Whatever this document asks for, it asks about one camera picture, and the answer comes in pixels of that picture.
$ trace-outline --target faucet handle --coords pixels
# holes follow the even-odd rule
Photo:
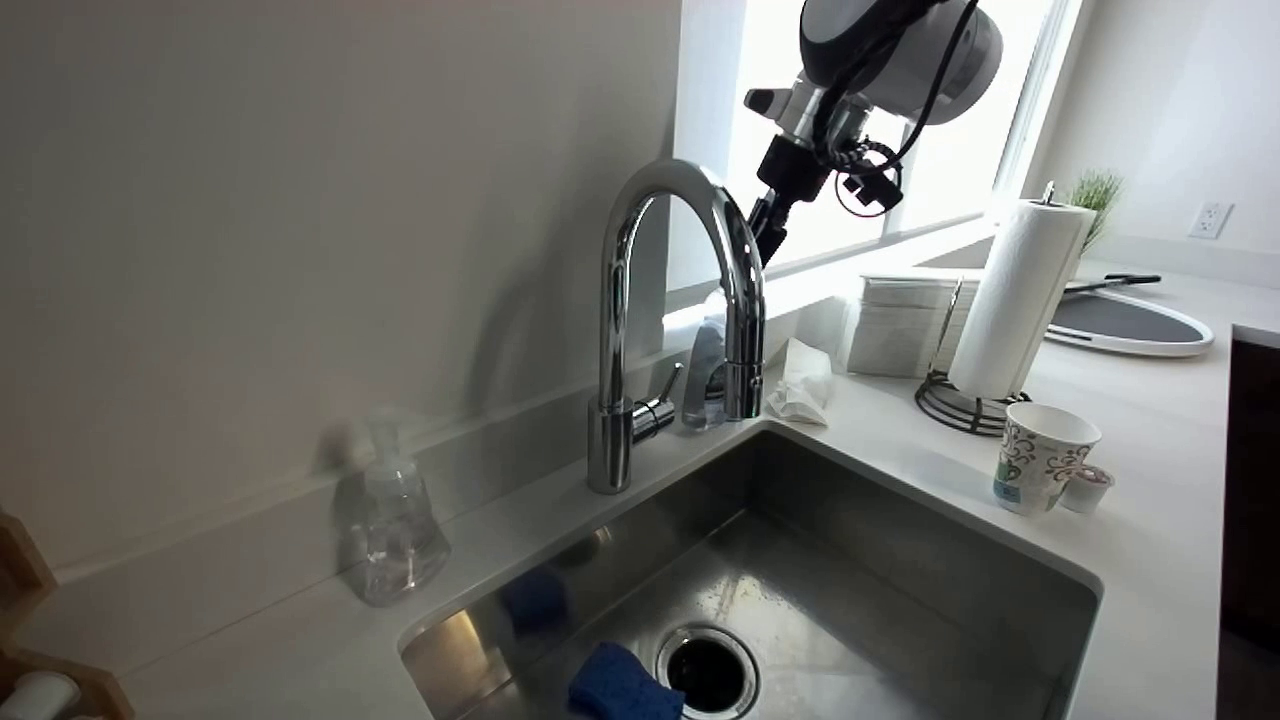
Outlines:
[[[642,407],[632,407],[632,441],[642,442],[646,437],[665,432],[669,425],[677,425],[677,380],[681,380],[683,365],[677,359],[659,395],[646,401]]]

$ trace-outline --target bottle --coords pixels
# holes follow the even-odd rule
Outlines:
[[[681,428],[705,432],[711,425],[726,425],[726,380],[730,380],[730,354],[726,354],[726,296],[711,293],[705,299],[705,324],[692,337],[692,347],[683,354],[683,401],[681,401]]]
[[[61,673],[28,673],[0,705],[0,720],[55,720],[82,698],[82,688]]]
[[[399,451],[396,421],[371,417],[367,432],[378,458],[362,474],[366,510],[352,528],[358,592],[386,607],[440,574],[447,541],[417,458]]]

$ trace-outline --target faucet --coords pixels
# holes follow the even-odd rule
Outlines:
[[[642,168],[612,204],[603,250],[599,250],[599,395],[594,404],[588,432],[588,486],[618,496],[632,485],[632,442],[671,425],[671,380],[665,395],[628,401],[623,388],[623,317],[632,281],[632,244],[646,210],[655,197],[681,197],[705,222],[718,247],[726,287],[726,391],[721,421],[762,417],[765,391],[765,265],[757,235],[734,197],[707,179],[698,163],[655,159]]]

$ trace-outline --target white container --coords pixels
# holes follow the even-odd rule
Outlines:
[[[956,284],[927,275],[869,275],[850,370],[927,374],[956,305]]]
[[[1097,510],[1097,504],[1103,504],[1112,485],[1112,472],[1086,463],[1081,474],[1071,474],[1071,485],[1063,486],[1063,506],[1090,516]]]

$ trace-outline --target clear plastic bottle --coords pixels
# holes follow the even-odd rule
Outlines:
[[[447,560],[447,541],[411,454],[399,451],[399,428],[388,417],[367,425],[378,458],[366,472],[366,510],[358,541],[358,592],[367,605],[394,605],[424,587]]]
[[[28,673],[0,705],[0,720],[55,720],[82,698],[82,688],[61,673]]]

